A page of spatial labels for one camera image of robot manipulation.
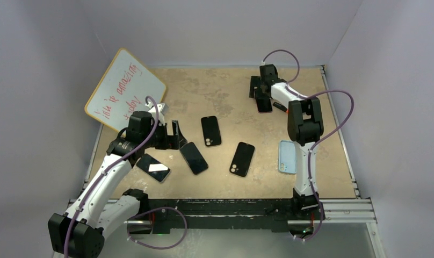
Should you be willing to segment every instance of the white enclosure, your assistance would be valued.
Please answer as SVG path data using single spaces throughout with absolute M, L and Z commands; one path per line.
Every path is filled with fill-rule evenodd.
M 0 0 L 0 257 L 52 255 L 47 221 L 98 132 L 84 106 L 121 47 L 148 66 L 257 66 L 276 48 L 327 64 L 355 98 L 342 131 L 388 257 L 434 257 L 434 0 Z

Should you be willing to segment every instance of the tan table surface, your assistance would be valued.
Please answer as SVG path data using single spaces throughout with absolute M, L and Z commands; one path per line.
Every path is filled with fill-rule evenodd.
M 294 68 L 280 68 L 279 76 L 288 79 Z M 178 120 L 188 142 L 195 142 L 209 168 L 192 174 L 178 150 L 147 149 L 154 158 L 171 169 L 163 183 L 135 166 L 120 182 L 111 198 L 119 198 L 129 188 L 144 190 L 149 198 L 290 198 L 295 175 L 278 170 L 279 142 L 289 140 L 287 114 L 273 108 L 272 113 L 257 112 L 249 98 L 250 76 L 258 68 L 157 68 L 153 72 L 167 85 L 163 102 L 169 110 L 165 121 L 172 134 L 171 120 Z M 292 87 L 305 95 L 324 90 L 318 68 L 301 69 Z M 336 124 L 328 97 L 321 101 L 324 135 Z M 206 147 L 200 119 L 217 116 L 222 144 Z M 108 144 L 117 133 L 107 126 L 98 143 L 91 178 L 102 163 Z M 229 172 L 239 142 L 255 146 L 249 172 L 238 177 Z M 355 198 L 349 168 L 338 134 L 321 143 L 317 150 L 316 176 L 320 197 Z

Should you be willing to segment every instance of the phone screen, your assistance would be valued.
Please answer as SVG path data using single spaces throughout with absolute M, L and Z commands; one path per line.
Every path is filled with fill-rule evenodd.
M 170 169 L 149 154 L 143 155 L 136 166 L 159 182 L 163 182 L 170 174 Z
M 179 151 L 195 175 L 200 174 L 209 167 L 207 165 L 207 162 L 201 155 L 200 151 L 196 147 L 195 143 L 189 142 L 188 144 L 184 145 Z

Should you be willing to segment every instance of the light blue smartphone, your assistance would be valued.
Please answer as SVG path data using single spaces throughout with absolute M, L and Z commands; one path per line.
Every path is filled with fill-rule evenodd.
M 279 171 L 282 173 L 296 174 L 296 148 L 292 141 L 280 141 Z

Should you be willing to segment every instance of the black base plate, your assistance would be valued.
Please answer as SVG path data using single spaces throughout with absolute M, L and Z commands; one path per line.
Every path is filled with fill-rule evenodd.
M 289 220 L 305 220 L 310 226 L 310 213 L 318 219 L 320 213 L 296 213 L 291 199 L 150 199 L 150 209 L 176 207 L 187 220 L 188 228 L 246 229 L 289 232 Z M 155 212 L 154 234 L 168 234 L 172 228 L 184 228 L 177 212 Z

